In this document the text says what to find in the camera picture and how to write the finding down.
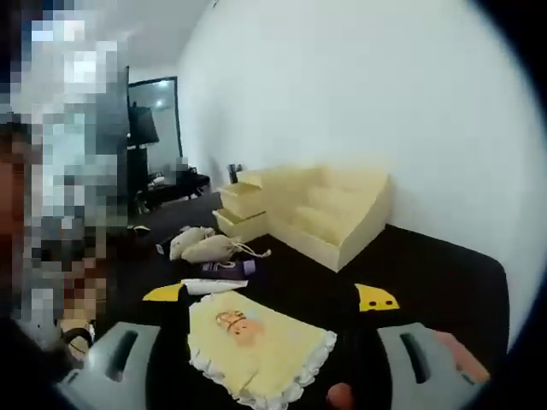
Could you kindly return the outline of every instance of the yellow blanket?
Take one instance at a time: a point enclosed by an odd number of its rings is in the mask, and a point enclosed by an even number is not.
[[[190,308],[191,362],[255,409],[286,408],[311,384],[336,335],[229,291]]]

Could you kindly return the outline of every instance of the string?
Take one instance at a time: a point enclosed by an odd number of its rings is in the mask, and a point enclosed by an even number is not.
[[[251,248],[249,248],[247,245],[245,245],[244,243],[237,243],[237,242],[232,242],[232,245],[239,249],[240,251],[242,252],[245,252],[246,254],[249,254],[249,255],[252,255],[252,256],[255,256],[257,258],[267,258],[268,256],[270,256],[272,254],[272,251],[270,249],[268,249],[266,252],[264,252],[263,254],[256,254],[255,251]]]

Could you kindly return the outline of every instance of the black slot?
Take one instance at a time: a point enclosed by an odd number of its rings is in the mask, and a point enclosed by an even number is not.
[[[108,369],[106,370],[106,376],[110,380],[120,382],[123,376],[123,372],[126,369],[127,358],[131,353],[131,349],[135,341],[137,340],[136,331],[126,331],[121,337],[118,346],[112,356],[112,361]]]
[[[412,364],[412,370],[416,377],[416,383],[425,383],[431,377],[431,369],[427,364],[426,355],[421,349],[420,344],[416,341],[415,337],[411,333],[403,333],[401,335],[404,347],[409,354],[410,363]]]

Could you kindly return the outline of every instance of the grey object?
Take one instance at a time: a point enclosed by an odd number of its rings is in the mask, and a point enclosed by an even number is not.
[[[78,409],[146,409],[146,373],[160,328],[117,323],[58,389]]]
[[[391,370],[391,410],[459,409],[480,389],[481,384],[456,370],[451,352],[424,325],[386,327],[378,333]]]

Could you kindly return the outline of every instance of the person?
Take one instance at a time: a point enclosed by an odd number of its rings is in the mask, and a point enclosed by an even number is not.
[[[490,379],[485,367],[453,335],[443,331],[432,332],[437,341],[450,351],[455,370],[466,373],[475,382],[484,383]],[[334,384],[328,390],[326,400],[337,410],[356,410],[353,389],[347,383]]]

